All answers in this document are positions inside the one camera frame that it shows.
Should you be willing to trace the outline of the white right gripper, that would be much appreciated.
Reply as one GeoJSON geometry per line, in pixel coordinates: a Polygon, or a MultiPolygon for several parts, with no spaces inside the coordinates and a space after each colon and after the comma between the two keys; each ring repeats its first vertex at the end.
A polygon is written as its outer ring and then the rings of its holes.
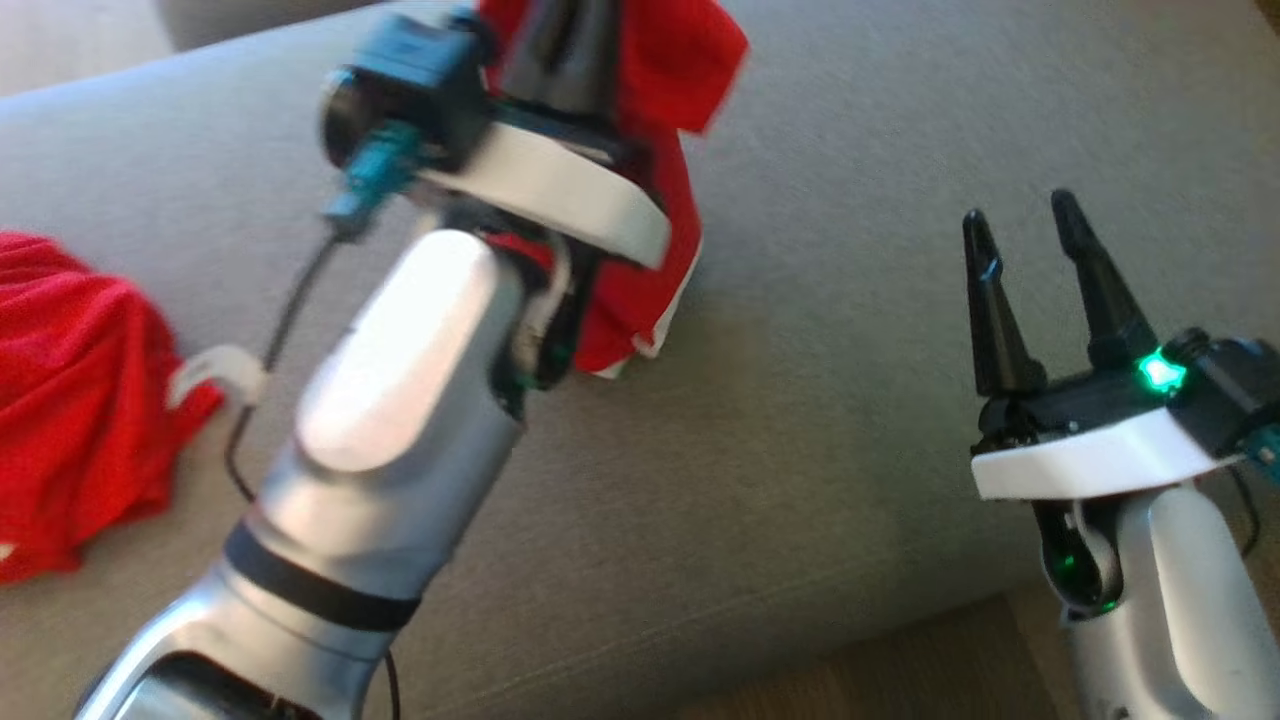
{"type": "Polygon", "coordinates": [[[1174,486],[1240,457],[1193,436],[1172,410],[1190,365],[1158,347],[1123,273],[1075,193],[1051,208],[1076,270],[1096,370],[1047,383],[1002,286],[1004,260],[986,214],[963,219],[975,391],[989,398],[970,469],[983,500],[1074,501],[1174,486]]]}

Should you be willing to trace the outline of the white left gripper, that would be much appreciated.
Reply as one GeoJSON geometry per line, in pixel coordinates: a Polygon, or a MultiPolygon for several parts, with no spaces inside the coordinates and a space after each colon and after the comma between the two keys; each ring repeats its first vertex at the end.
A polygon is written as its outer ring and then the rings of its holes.
{"type": "MultiPolygon", "coordinates": [[[[614,115],[623,5],[625,0],[531,0],[508,47],[499,82],[503,95],[554,108],[564,53],[564,110],[614,115]]],[[[553,138],[504,122],[486,128],[460,169],[422,168],[419,179],[653,270],[663,265],[669,249],[669,219],[639,184],[553,138]]]]}

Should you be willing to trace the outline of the red shorts with white stripe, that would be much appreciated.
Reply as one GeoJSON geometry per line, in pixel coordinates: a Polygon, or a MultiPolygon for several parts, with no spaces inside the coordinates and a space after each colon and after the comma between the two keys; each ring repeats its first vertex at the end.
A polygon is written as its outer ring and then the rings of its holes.
{"type": "Polygon", "coordinates": [[[504,119],[548,133],[641,186],[671,223],[655,270],[605,263],[591,286],[575,366],[613,379],[635,357],[655,357],[700,260],[703,225],[682,135],[701,135],[728,97],[749,50],[746,35],[718,0],[623,0],[618,92],[612,117],[564,110],[564,53],[556,106],[526,105],[500,91],[508,47],[531,0],[476,0],[500,45],[486,72],[504,119]]]}

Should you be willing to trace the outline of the red jersey with white sleeves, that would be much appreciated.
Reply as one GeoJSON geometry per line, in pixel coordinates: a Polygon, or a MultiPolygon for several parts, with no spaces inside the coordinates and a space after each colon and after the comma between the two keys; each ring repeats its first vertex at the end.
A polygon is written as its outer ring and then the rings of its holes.
{"type": "Polygon", "coordinates": [[[104,532],[165,512],[177,461],[223,405],[177,406],[169,324],[131,281],[0,232],[0,585],[81,568],[104,532]]]}

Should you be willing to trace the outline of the grey sofa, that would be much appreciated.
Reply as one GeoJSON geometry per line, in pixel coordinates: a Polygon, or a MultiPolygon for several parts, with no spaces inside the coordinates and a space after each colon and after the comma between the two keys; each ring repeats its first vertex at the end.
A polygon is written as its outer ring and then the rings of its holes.
{"type": "MultiPolygon", "coordinates": [[[[769,710],[1050,720],[1073,694],[1027,506],[977,498],[963,215],[1030,351],[1088,368],[1050,192],[1164,337],[1280,345],[1280,36],[1253,0],[726,0],[751,51],[689,143],[705,240],[660,355],[576,375],[396,642],[404,720],[668,720],[841,646],[769,710]]],[[[404,3],[435,19],[444,3],[404,3]]],[[[0,102],[0,227],[259,350],[320,241],[328,72],[374,6],[0,102]]],[[[64,720],[218,556],[229,423],[173,509],[0,589],[0,720],[64,720]]]]}

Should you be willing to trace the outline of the grey sofa back cushion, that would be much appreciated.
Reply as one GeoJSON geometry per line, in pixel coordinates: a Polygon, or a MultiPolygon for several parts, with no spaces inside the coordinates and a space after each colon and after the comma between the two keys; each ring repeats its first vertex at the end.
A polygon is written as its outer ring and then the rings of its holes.
{"type": "Polygon", "coordinates": [[[388,0],[154,0],[178,51],[374,6],[388,0]]]}

